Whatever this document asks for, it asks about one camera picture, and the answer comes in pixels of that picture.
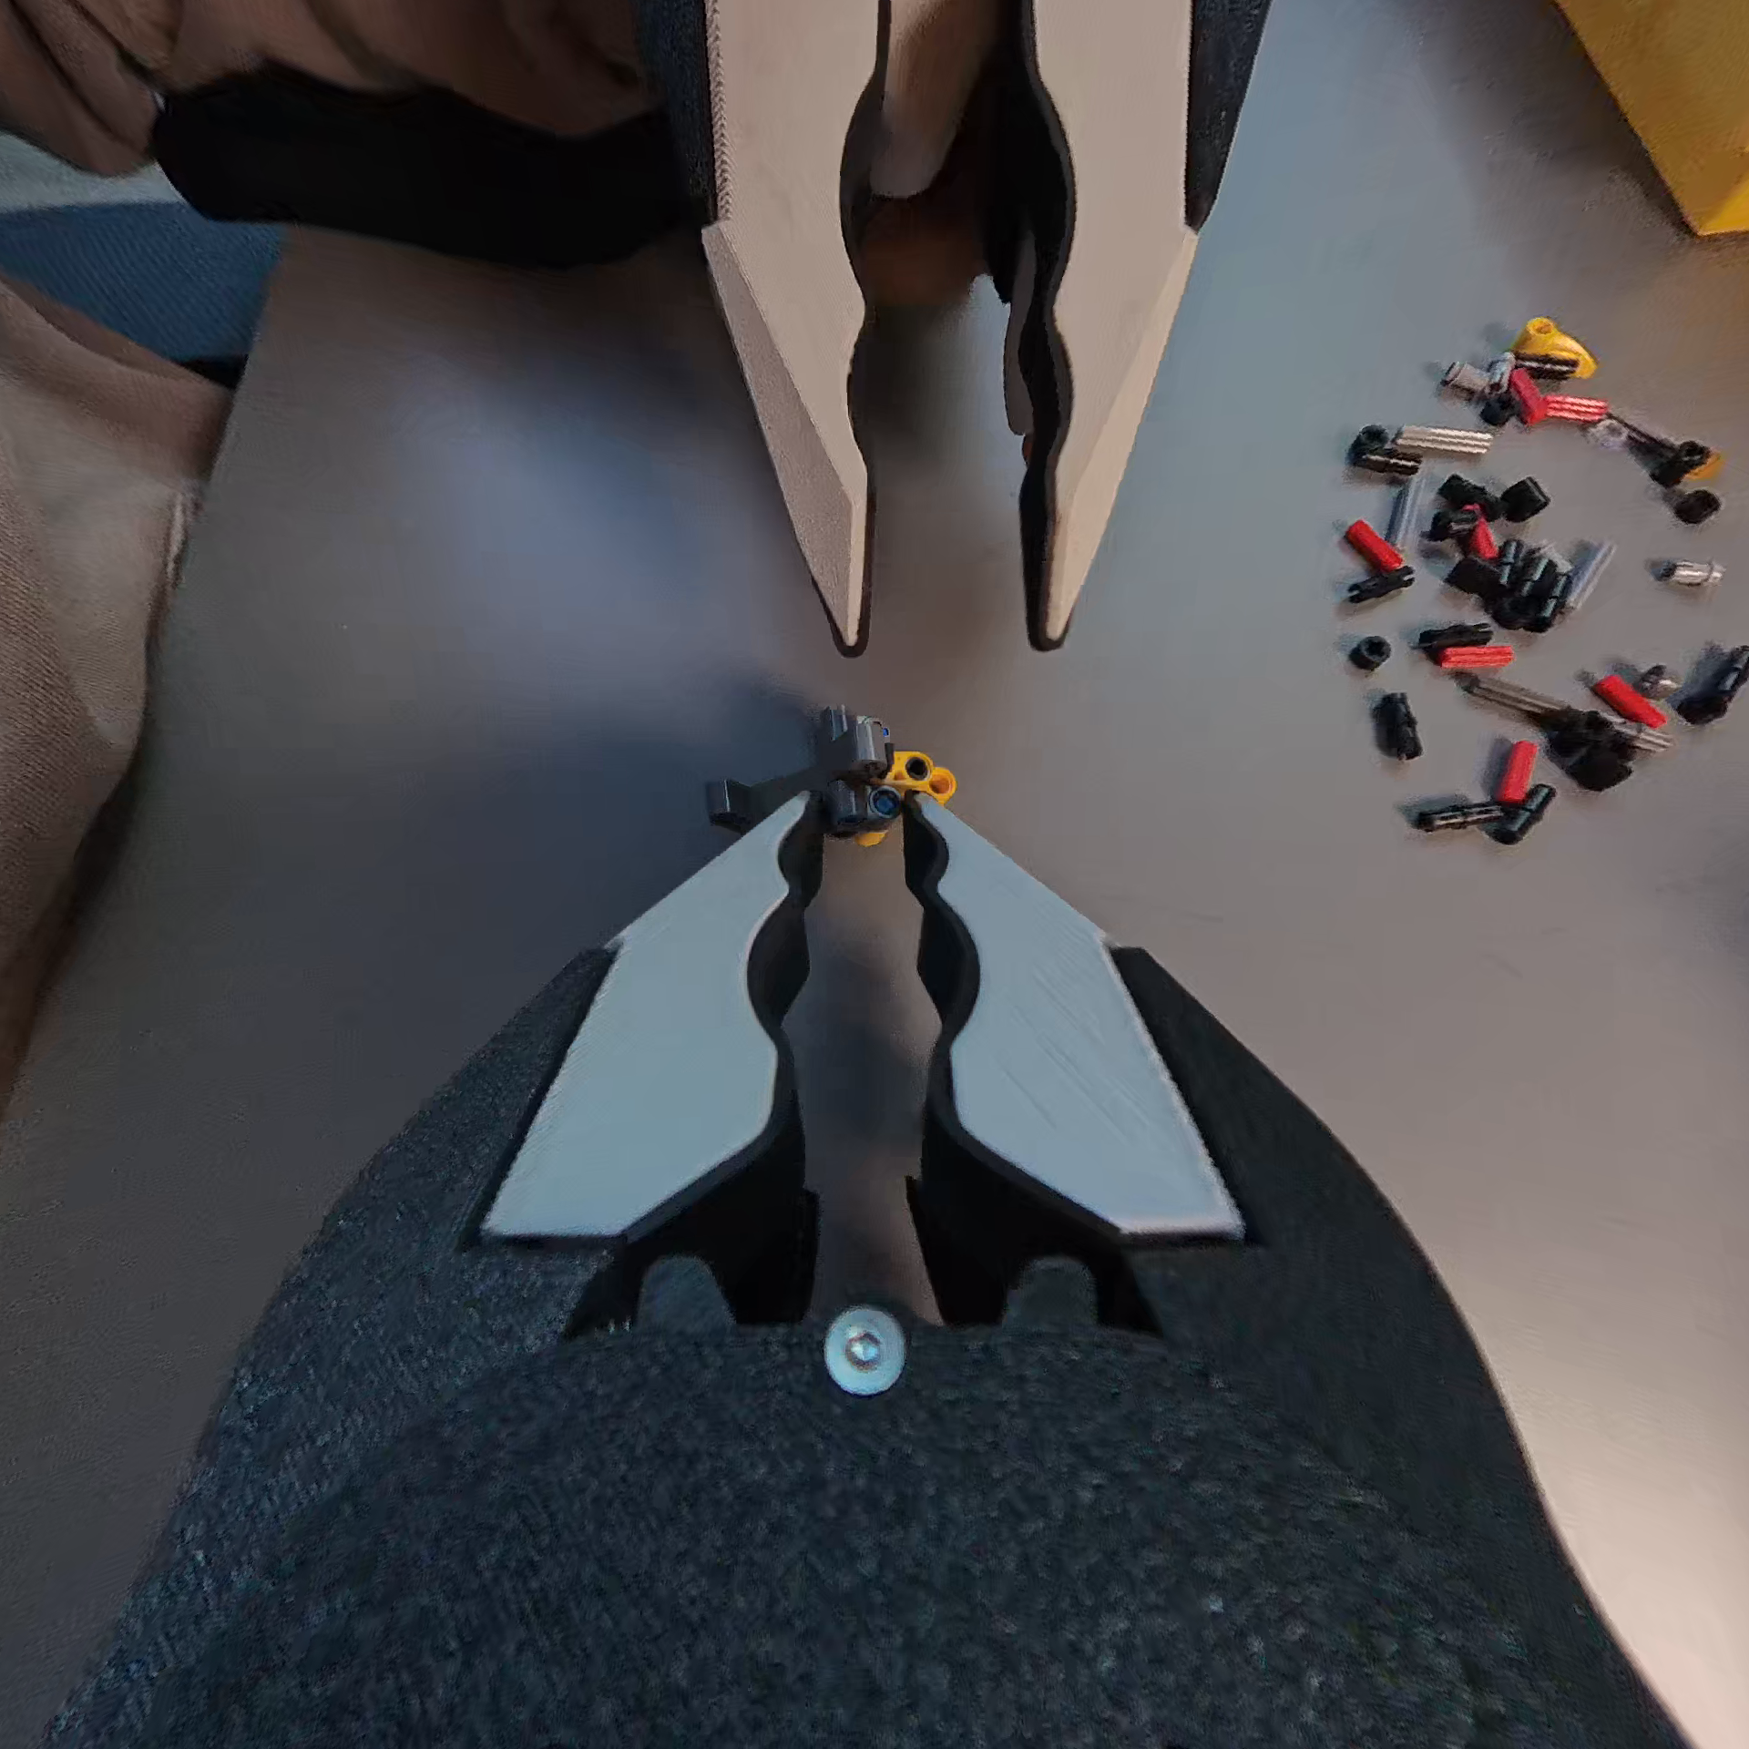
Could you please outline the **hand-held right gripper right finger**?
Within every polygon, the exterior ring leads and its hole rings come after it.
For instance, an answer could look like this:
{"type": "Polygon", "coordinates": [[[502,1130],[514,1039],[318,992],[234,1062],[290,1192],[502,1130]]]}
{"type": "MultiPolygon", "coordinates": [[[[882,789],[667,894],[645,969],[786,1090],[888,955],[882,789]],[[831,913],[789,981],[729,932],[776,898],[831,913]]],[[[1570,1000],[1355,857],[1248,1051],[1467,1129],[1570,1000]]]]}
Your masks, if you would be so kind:
{"type": "Polygon", "coordinates": [[[1244,1222],[1121,971],[1068,899],[936,802],[903,826],[939,1037],[907,1202],[930,1284],[1232,1248],[1244,1222]]]}

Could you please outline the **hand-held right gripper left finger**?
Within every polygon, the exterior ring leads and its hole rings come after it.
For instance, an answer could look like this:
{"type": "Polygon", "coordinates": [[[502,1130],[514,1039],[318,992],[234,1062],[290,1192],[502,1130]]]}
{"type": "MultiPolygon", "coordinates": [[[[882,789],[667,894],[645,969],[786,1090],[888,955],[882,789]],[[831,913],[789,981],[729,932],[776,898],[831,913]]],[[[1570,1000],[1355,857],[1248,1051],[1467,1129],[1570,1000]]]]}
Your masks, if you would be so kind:
{"type": "Polygon", "coordinates": [[[482,1211],[482,1240],[692,1253],[723,1284],[793,1271],[805,1228],[796,1058],[823,874],[796,793],[609,939],[601,977],[482,1211]]]}

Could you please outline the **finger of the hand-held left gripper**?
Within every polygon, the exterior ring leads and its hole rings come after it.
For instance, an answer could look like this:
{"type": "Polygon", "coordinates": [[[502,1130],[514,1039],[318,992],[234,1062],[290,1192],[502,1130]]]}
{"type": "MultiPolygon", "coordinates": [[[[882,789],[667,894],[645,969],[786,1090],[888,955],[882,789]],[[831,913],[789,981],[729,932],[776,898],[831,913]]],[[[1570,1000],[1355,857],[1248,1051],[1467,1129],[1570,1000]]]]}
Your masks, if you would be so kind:
{"type": "Polygon", "coordinates": [[[868,635],[868,460],[850,382],[868,305],[845,233],[887,70],[876,3],[705,3],[715,295],[844,653],[868,635]]]}
{"type": "Polygon", "coordinates": [[[1195,259],[1187,3],[1027,3],[998,186],[1017,222],[1009,413],[1027,635],[1063,643],[1195,259]]]}

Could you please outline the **yellow building block assembly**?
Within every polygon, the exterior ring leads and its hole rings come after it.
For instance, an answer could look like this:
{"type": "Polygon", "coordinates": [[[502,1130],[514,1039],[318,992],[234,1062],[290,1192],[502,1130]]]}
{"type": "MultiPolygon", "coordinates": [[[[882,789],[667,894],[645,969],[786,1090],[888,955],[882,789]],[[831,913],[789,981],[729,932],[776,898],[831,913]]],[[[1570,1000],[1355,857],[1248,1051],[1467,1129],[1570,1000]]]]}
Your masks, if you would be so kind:
{"type": "Polygon", "coordinates": [[[782,803],[811,796],[831,840],[881,846],[910,797],[940,805],[955,797],[955,775],[918,750],[900,750],[882,720],[839,705],[821,713],[811,757],[798,773],[755,783],[711,779],[705,786],[710,824],[750,832],[782,803]]]}

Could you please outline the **person's left forearm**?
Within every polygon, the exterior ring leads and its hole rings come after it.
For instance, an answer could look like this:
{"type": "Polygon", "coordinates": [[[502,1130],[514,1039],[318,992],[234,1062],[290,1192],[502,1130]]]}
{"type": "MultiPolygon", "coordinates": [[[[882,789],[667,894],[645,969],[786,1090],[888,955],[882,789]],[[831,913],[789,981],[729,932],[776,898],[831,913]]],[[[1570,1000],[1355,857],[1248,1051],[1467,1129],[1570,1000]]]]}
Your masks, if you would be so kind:
{"type": "Polygon", "coordinates": [[[657,104],[634,4],[3,3],[1,128],[102,179],[151,161],[160,108],[234,74],[440,91],[585,137],[657,104]]]}

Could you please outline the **grey desk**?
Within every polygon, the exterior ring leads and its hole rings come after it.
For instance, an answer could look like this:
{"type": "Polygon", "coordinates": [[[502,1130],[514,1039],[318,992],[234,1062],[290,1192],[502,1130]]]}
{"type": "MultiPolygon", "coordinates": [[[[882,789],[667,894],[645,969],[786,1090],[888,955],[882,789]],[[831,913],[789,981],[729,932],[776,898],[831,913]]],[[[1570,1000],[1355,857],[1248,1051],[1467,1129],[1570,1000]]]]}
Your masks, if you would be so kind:
{"type": "Polygon", "coordinates": [[[1524,682],[1744,643],[1744,240],[1678,222],[1566,23],[1276,4],[1065,643],[1024,640],[986,289],[868,336],[876,581],[834,649],[696,246],[522,274],[278,261],[148,740],[3,1125],[3,1745],[103,1650],[236,1352],[357,1170],[721,846],[824,704],[1147,947],[1394,1202],[1618,1634],[1744,1745],[1744,710],[1520,847],[1421,838],[1507,735],[1380,761],[1334,597],[1367,423],[1535,314],[1724,454],[1512,428],[1618,555],[1524,682]]]}

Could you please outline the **person's left hand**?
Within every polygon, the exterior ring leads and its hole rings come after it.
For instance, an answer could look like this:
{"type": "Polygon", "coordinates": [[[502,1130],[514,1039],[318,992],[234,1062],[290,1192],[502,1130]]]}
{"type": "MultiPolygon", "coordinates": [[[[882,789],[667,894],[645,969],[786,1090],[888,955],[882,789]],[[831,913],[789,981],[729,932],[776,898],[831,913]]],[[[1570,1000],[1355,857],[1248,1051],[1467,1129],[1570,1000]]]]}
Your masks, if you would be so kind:
{"type": "Polygon", "coordinates": [[[926,190],[870,203],[862,232],[862,285],[873,311],[939,311],[970,295],[989,271],[981,163],[945,167],[926,190]]]}

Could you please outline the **yellow plastic bin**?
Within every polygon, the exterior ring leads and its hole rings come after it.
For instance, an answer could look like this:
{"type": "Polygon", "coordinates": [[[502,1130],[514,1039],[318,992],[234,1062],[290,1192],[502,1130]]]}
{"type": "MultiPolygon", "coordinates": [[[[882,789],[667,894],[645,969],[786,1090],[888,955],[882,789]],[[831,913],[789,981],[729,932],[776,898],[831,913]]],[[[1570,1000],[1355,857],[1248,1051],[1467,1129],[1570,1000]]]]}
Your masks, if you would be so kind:
{"type": "Polygon", "coordinates": [[[1747,4],[1559,3],[1696,236],[1747,232],[1747,4]]]}

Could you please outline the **pile of black red pieces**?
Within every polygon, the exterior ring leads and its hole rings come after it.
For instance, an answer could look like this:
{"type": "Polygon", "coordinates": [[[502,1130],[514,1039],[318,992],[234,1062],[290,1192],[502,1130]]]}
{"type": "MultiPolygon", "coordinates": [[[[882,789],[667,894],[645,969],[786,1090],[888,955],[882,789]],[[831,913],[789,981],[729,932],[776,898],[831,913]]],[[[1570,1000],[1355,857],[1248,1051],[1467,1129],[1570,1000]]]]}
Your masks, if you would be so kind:
{"type": "Polygon", "coordinates": [[[1712,730],[1744,713],[1744,643],[1712,643],[1686,664],[1606,659],[1579,672],[1573,697],[1515,672],[1535,641],[1579,622],[1618,545],[1559,548],[1545,530],[1556,499],[1535,475],[1502,483],[1479,475],[1506,431],[1580,431],[1621,454],[1682,533],[1707,533],[1724,508],[1720,449],[1596,394],[1596,372],[1585,339],[1539,314],[1488,361],[1445,365],[1437,387],[1470,424],[1369,423],[1346,446],[1345,468],[1386,482],[1391,501],[1382,519],[1355,519],[1340,533],[1362,573],[1338,611],[1396,606],[1426,577],[1463,616],[1414,624],[1396,640],[1362,631],[1346,638],[1345,664],[1369,681],[1391,662],[1421,664],[1515,727],[1485,762],[1482,796],[1402,805],[1418,838],[1515,847],[1549,817],[1559,783],[1608,796],[1669,753],[1682,729],[1712,730]]]}

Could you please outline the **person's torso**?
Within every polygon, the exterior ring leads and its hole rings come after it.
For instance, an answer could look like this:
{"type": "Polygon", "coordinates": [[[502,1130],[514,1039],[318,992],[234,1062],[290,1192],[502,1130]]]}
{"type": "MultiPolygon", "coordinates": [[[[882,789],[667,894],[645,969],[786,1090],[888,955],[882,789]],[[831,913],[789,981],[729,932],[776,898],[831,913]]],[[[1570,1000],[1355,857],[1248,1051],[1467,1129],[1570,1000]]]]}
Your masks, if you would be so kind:
{"type": "Polygon", "coordinates": [[[230,392],[1,287],[1,1090],[82,850],[126,775],[148,652],[230,392]]]}

